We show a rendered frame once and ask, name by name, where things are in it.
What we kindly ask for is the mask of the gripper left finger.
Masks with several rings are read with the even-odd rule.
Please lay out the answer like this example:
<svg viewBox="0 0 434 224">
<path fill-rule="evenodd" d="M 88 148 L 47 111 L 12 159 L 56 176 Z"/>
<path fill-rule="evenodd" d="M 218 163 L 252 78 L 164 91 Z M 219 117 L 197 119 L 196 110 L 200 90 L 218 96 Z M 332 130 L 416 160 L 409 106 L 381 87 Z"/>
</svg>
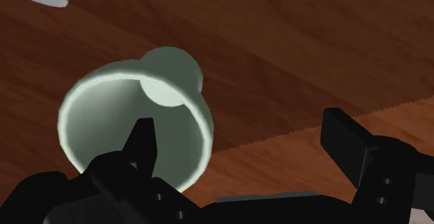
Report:
<svg viewBox="0 0 434 224">
<path fill-rule="evenodd" d="M 200 224 L 200 208 L 152 173 L 154 121 L 136 121 L 120 151 L 96 156 L 74 179 L 58 171 L 23 179 L 0 206 L 0 224 Z"/>
</svg>

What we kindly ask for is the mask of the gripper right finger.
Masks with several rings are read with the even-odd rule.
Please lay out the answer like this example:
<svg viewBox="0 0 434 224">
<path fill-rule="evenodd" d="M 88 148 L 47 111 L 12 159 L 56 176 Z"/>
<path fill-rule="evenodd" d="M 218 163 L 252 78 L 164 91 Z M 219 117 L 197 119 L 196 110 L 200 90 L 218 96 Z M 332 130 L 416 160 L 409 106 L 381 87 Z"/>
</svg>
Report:
<svg viewBox="0 0 434 224">
<path fill-rule="evenodd" d="M 373 135 L 339 108 L 324 110 L 320 144 L 357 189 L 354 224 L 409 224 L 412 209 L 434 221 L 434 156 Z"/>
</svg>

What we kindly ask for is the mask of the pale green cup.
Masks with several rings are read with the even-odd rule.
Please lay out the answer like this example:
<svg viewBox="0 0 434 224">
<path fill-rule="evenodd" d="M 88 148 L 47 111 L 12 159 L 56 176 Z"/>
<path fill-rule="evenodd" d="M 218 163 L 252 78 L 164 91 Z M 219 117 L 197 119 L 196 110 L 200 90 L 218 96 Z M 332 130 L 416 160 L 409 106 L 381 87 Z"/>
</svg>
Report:
<svg viewBox="0 0 434 224">
<path fill-rule="evenodd" d="M 105 64 L 78 80 L 58 111 L 59 143 L 83 173 L 91 160 L 121 150 L 139 118 L 152 118 L 153 175 L 180 192 L 194 185 L 211 158 L 214 122 L 202 96 L 198 62 L 176 47 Z"/>
</svg>

